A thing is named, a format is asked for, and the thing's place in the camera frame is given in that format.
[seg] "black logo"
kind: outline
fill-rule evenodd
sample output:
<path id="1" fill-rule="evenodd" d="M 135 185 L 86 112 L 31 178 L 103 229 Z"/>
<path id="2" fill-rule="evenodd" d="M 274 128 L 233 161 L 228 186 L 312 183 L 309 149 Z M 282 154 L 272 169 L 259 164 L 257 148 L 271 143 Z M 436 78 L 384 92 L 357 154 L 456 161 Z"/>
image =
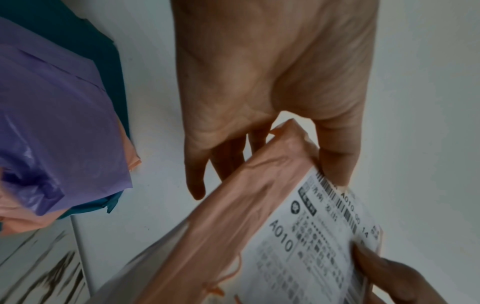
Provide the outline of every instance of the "black logo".
<path id="1" fill-rule="evenodd" d="M 291 203 L 291 212 L 293 214 L 298 214 L 300 212 L 300 204 L 296 200 Z"/>

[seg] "hand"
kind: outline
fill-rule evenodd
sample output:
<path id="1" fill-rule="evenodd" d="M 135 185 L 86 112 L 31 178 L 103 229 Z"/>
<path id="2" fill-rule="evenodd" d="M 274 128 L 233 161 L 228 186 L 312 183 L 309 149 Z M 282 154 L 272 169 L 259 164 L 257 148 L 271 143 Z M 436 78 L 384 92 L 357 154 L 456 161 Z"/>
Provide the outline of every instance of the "hand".
<path id="1" fill-rule="evenodd" d="M 353 257 L 370 282 L 388 293 L 395 303 L 447 304 L 415 269 L 381 258 L 361 245 L 353 248 Z M 385 302 L 371 292 L 366 304 L 385 304 Z"/>
<path id="2" fill-rule="evenodd" d="M 172 0 L 186 182 L 205 195 L 266 142 L 280 111 L 311 118 L 320 165 L 345 186 L 360 153 L 379 0 Z"/>

